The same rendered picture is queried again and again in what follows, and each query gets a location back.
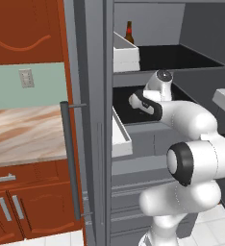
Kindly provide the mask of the grey wall socket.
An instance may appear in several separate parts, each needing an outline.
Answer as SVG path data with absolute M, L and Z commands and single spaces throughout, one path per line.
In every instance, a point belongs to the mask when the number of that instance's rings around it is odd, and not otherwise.
M 35 86 L 31 68 L 19 69 L 18 73 L 23 88 Z

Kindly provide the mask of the brown beer bottle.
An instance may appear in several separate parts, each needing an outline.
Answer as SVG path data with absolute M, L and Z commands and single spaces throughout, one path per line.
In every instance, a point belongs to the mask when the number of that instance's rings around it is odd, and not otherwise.
M 132 21 L 127 22 L 126 36 L 124 38 L 134 44 L 134 39 L 132 36 Z

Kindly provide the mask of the red-brown drawer front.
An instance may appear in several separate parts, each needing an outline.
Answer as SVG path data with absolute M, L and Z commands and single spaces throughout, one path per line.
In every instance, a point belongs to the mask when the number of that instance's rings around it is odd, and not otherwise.
M 69 181 L 67 160 L 51 160 L 0 167 L 0 177 L 6 177 L 10 174 L 15 176 L 15 179 L 0 182 L 0 190 Z

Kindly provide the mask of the grey fridge door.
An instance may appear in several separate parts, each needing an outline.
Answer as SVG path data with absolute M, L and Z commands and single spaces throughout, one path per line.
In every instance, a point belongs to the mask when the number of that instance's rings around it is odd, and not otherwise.
M 111 246 L 113 0 L 64 0 L 87 246 Z

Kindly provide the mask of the grey fridge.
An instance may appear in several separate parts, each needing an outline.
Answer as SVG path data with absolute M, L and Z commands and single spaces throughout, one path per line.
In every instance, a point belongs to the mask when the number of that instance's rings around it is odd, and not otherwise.
M 113 32 L 126 36 L 127 22 L 132 21 L 134 45 L 183 44 L 201 54 L 225 64 L 225 0 L 113 0 Z M 158 70 L 113 72 L 112 88 L 146 86 Z M 217 121 L 217 131 L 225 136 L 225 111 L 214 101 L 218 88 L 225 88 L 225 67 L 190 70 L 167 70 L 175 84 L 186 95 L 209 111 Z M 73 97 L 69 113 L 74 147 L 78 185 L 82 184 L 77 147 Z M 139 158 L 165 157 L 172 145 L 187 142 L 188 138 L 160 121 L 123 124 L 133 145 L 133 154 L 112 157 L 113 164 Z M 87 192 L 79 196 L 82 205 L 88 200 Z M 177 240 L 190 234 L 199 213 L 190 213 L 179 223 Z

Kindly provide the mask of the grey fridge drawer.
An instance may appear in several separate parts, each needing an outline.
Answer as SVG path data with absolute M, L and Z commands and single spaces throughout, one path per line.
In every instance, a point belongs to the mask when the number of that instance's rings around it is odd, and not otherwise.
M 152 186 L 173 182 L 165 157 L 115 162 L 112 166 L 112 246 L 138 246 L 152 218 L 139 208 L 139 194 Z

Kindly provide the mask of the red-brown wall cupboard door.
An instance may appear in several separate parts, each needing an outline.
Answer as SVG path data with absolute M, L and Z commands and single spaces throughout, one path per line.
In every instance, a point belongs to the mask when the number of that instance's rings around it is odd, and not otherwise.
M 0 0 L 0 64 L 61 62 L 60 0 Z

